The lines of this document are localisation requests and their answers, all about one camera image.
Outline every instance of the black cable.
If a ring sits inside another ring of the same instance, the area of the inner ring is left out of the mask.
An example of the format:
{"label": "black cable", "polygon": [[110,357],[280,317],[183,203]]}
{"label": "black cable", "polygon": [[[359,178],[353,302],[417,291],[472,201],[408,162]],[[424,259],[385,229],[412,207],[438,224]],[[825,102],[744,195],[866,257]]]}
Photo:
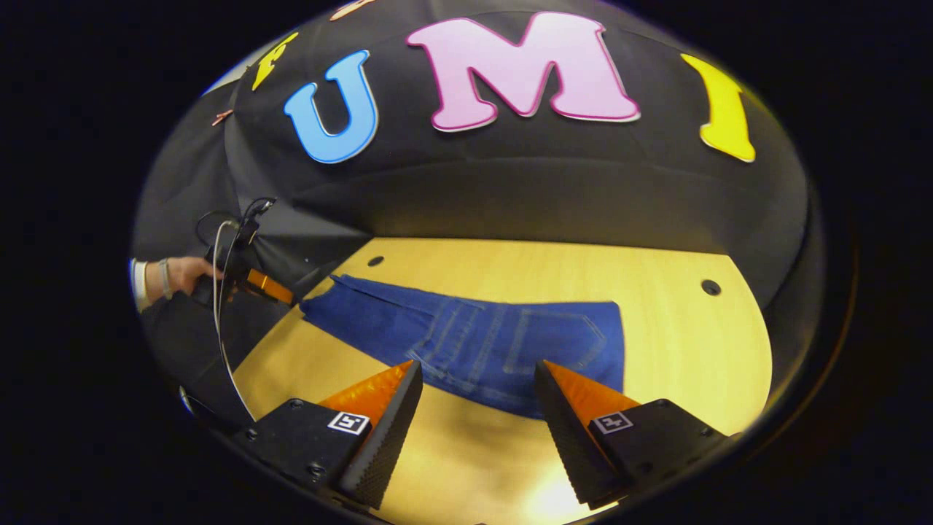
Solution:
{"label": "black cable", "polygon": [[275,199],[273,199],[272,197],[259,197],[258,199],[254,199],[253,202],[249,203],[249,206],[246,207],[246,211],[243,213],[243,218],[240,221],[240,227],[242,228],[246,224],[246,221],[249,219],[249,212],[250,210],[253,209],[253,206],[255,206],[256,203],[258,202],[269,203],[269,202],[274,202],[274,201]]}
{"label": "black cable", "polygon": [[198,219],[198,222],[195,223],[194,225],[194,234],[198,236],[198,240],[201,241],[202,244],[204,244],[205,246],[211,246],[211,243],[205,241],[204,237],[201,236],[201,223],[204,222],[204,220],[207,219],[208,217],[211,217],[214,215],[224,215],[228,219],[238,220],[241,222],[241,226],[242,226],[242,218],[237,217],[236,215],[233,215],[229,211],[224,211],[222,209],[216,209],[213,211],[209,211],[205,213],[204,215],[201,215],[201,218]]}

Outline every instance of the pink letter m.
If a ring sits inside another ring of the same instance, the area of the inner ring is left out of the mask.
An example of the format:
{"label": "pink letter m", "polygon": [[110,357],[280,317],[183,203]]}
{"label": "pink letter m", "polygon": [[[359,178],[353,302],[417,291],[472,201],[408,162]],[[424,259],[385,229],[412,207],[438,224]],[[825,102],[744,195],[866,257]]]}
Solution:
{"label": "pink letter m", "polygon": [[489,85],[516,113],[531,117],[541,103],[550,69],[561,89],[554,111],[583,121],[637,120],[638,105],[625,95],[606,43],[603,24],[567,13],[536,13],[519,45],[468,19],[428,25],[408,37],[434,67],[440,109],[431,118],[444,132],[478,128],[498,109],[480,99],[472,74]]}

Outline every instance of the blue jeans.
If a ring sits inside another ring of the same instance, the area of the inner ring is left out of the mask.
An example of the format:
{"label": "blue jeans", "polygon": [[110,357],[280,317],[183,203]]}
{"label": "blue jeans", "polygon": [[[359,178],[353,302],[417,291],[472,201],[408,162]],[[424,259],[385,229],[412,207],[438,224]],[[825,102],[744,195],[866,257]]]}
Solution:
{"label": "blue jeans", "polygon": [[543,359],[621,391],[615,303],[508,305],[331,278],[330,291],[299,306],[305,320],[388,366],[421,362],[425,382],[439,389],[543,419],[534,391]]}

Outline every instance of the wooden table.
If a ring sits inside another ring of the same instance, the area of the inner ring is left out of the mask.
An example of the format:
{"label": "wooden table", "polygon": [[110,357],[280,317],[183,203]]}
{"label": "wooden table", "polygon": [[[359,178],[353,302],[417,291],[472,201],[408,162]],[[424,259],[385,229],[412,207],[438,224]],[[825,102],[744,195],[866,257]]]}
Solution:
{"label": "wooden table", "polygon": [[[384,261],[369,267],[377,256]],[[375,238],[335,275],[503,303],[614,301],[625,337],[624,393],[680,404],[726,435],[761,412],[771,382],[764,320],[725,255],[459,239]],[[701,282],[722,289],[712,296]],[[327,291],[326,279],[308,297]],[[290,397],[318,402],[386,366],[294,308],[237,368],[261,418]],[[398,525],[566,523],[577,502],[544,421],[425,385],[377,516]]]}

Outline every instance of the blue letter u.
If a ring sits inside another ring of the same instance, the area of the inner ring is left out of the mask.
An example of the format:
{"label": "blue letter u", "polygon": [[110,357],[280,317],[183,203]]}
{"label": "blue letter u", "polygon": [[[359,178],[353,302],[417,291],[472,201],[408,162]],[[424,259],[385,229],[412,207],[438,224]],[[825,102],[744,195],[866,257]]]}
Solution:
{"label": "blue letter u", "polygon": [[369,51],[357,51],[324,74],[327,80],[337,81],[350,113],[350,121],[342,132],[331,135],[324,129],[314,104],[317,84],[304,86],[285,102],[285,114],[291,117],[301,145],[312,159],[325,164],[342,163],[362,151],[376,135],[379,113],[363,73],[363,63],[368,58]]}

